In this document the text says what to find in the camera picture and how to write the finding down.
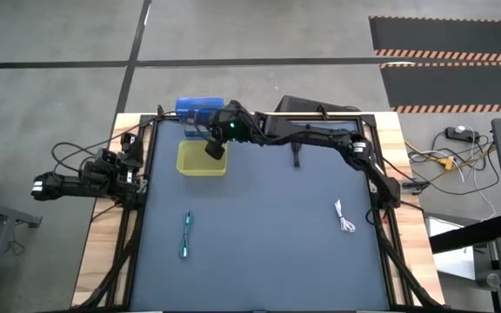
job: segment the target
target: gray floor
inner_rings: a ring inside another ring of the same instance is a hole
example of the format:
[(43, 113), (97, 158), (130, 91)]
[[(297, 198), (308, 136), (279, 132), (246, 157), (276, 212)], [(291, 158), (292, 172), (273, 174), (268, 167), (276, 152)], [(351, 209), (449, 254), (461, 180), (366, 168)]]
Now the gray floor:
[[(141, 6), (142, 0), (0, 0), (0, 62), (127, 59)], [(139, 59), (373, 57), (369, 15), (501, 19), (501, 0), (156, 0)], [(17, 230), (27, 251), (6, 260), (0, 312), (56, 310), (70, 303), (93, 200), (37, 203), (30, 185), (52, 167), (54, 143), (92, 143), (109, 135), (123, 74), (122, 69), (0, 70), (0, 203), (43, 216), (39, 230)], [(171, 109), (176, 97), (198, 96), (236, 98), (250, 110), (272, 110), (284, 94), (389, 109), (377, 67), (347, 65), (138, 69), (126, 111), (154, 111), (159, 103)], [(470, 125), (487, 133), (494, 117), (501, 114), (400, 119), (404, 137), (426, 149), (445, 126)], [(416, 168), (426, 176), (439, 170)], [(492, 179), (490, 170), (478, 174), (480, 186)], [(473, 188), (472, 177), (461, 183), (457, 173), (439, 183), (448, 190)], [(484, 193), (501, 212), (501, 185)], [(432, 212), (478, 219), (491, 214), (479, 194), (427, 190), (421, 200)], [(442, 283), (453, 307), (491, 309), (487, 292), (466, 289), (449, 277)]]

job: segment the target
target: blue table surface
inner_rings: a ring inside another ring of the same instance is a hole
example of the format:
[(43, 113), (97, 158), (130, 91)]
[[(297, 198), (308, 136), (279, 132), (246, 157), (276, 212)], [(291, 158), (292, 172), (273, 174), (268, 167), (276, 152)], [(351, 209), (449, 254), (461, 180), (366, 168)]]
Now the blue table surface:
[[(183, 125), (158, 127), (131, 310), (388, 309), (375, 230), (364, 219), (366, 179), (335, 150), (304, 145), (294, 169), (290, 145), (229, 143), (224, 176), (183, 176)], [(341, 231), (338, 199), (355, 233)]]

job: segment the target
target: yellow plastic basket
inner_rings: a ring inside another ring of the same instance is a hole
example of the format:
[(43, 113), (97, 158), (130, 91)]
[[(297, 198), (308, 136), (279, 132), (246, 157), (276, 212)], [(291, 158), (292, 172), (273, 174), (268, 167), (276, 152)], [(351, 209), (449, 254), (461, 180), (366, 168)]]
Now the yellow plastic basket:
[(205, 140), (184, 140), (179, 143), (177, 170), (186, 176), (222, 176), (227, 168), (227, 144), (221, 159), (209, 156)]

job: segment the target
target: black rubber mat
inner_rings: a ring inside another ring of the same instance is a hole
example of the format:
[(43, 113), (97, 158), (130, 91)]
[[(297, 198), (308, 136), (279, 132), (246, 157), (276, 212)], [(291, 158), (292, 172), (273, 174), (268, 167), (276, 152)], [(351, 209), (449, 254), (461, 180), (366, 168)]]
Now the black rubber mat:
[(380, 65), (400, 113), (501, 112), (501, 62)]
[(370, 17), (377, 55), (501, 61), (501, 21)]

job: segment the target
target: orange striped tape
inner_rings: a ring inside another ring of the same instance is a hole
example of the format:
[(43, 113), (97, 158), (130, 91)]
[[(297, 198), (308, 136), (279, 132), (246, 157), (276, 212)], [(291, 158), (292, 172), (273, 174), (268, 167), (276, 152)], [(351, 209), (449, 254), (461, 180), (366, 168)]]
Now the orange striped tape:
[(397, 113), (501, 112), (501, 104), (398, 105), (392, 109)]
[(377, 56), (384, 57), (423, 57), (465, 61), (492, 61), (501, 62), (501, 53), (453, 52), (453, 51), (426, 51), (380, 49), (374, 50)]
[(433, 63), (384, 63), (380, 69), (394, 67), (454, 67), (454, 66), (501, 66), (501, 62), (433, 62)]
[(427, 20), (427, 21), (457, 21), (457, 22), (501, 23), (501, 20), (476, 19), (476, 18), (369, 16), (369, 19), (373, 19), (373, 18), (398, 18), (398, 19), (415, 19), (415, 20)]

